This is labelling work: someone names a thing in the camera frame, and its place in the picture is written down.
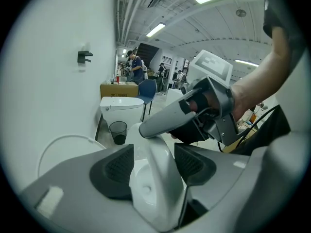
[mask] person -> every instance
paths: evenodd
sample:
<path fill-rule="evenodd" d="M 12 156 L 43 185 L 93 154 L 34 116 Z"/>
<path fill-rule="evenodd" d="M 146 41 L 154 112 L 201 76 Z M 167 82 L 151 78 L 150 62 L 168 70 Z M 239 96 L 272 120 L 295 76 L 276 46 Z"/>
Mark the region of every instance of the person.
<path fill-rule="evenodd" d="M 141 69 L 142 69 L 142 79 L 143 80 L 147 80 L 148 79 L 148 75 L 147 75 L 147 67 L 146 67 L 146 65 L 145 65 L 145 63 L 144 63 L 144 61 L 143 60 L 141 60 Z"/>
<path fill-rule="evenodd" d="M 132 82 L 133 80 L 133 72 L 131 72 L 132 66 L 130 64 L 130 58 L 127 59 L 125 64 L 125 70 L 126 70 L 126 81 Z"/>
<path fill-rule="evenodd" d="M 126 56 L 132 60 L 132 69 L 130 71 L 133 72 L 133 81 L 140 84 L 143 81 L 141 58 L 134 55 L 131 50 L 127 52 Z"/>
<path fill-rule="evenodd" d="M 181 70 L 178 71 L 176 78 L 176 89 L 180 89 L 181 81 L 183 80 L 184 74 Z"/>
<path fill-rule="evenodd" d="M 175 70 L 174 70 L 174 73 L 173 73 L 173 78 L 172 78 L 172 80 L 174 81 L 174 80 L 176 80 L 177 79 L 177 68 L 175 67 Z"/>
<path fill-rule="evenodd" d="M 164 77 L 164 73 L 165 73 L 165 66 L 164 63 L 160 64 L 160 68 L 158 70 L 158 78 L 156 80 L 156 85 L 157 85 L 157 91 L 161 92 L 162 88 L 163 88 L 163 77 Z"/>
<path fill-rule="evenodd" d="M 234 97 L 234 119 L 239 120 L 244 112 L 277 92 L 300 59 L 306 43 L 294 20 L 281 6 L 281 0 L 265 0 L 264 32 L 272 38 L 272 50 L 260 65 L 243 79 L 231 86 Z M 209 106 L 217 109 L 214 97 L 205 93 Z M 197 104 L 190 101 L 190 109 Z M 231 153 L 251 155 L 259 147 L 268 146 L 274 139 L 290 131 L 287 119 L 278 106 L 261 128 Z"/>

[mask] blue chair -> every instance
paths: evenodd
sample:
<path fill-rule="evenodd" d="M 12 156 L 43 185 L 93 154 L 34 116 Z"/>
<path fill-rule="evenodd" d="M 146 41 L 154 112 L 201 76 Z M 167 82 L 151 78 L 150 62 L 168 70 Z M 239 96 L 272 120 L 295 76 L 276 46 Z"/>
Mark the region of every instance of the blue chair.
<path fill-rule="evenodd" d="M 144 101 L 144 113 L 142 116 L 142 121 L 145 118 L 145 112 L 147 104 L 150 103 L 149 115 L 151 111 L 152 100 L 155 98 L 156 94 L 156 81 L 155 80 L 144 80 L 138 85 L 139 95 L 136 98 L 139 98 Z"/>

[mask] white toilet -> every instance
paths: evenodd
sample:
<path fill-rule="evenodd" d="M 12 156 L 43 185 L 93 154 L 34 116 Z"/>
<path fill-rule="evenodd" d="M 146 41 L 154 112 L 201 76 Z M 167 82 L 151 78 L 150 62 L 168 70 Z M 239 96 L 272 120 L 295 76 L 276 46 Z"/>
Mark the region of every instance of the white toilet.
<path fill-rule="evenodd" d="M 129 130 L 133 124 L 139 123 L 144 101 L 138 98 L 103 97 L 101 111 L 108 127 L 113 122 L 121 121 Z"/>

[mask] toilet lid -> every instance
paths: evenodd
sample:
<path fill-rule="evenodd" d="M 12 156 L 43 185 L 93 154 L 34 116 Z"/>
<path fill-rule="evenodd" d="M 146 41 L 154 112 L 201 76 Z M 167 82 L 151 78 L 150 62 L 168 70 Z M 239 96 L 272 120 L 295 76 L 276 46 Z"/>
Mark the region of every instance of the toilet lid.
<path fill-rule="evenodd" d="M 101 107 L 109 107 L 110 110 L 126 110 L 141 107 L 144 101 L 138 98 L 103 97 Z"/>

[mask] cardboard box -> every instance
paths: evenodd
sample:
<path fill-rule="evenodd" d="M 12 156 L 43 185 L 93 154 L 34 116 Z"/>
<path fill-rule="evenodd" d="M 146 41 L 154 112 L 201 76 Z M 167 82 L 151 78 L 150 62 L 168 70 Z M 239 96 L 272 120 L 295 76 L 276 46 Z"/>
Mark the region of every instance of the cardboard box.
<path fill-rule="evenodd" d="M 134 82 L 125 84 L 101 84 L 101 97 L 136 97 L 138 95 L 138 85 Z"/>

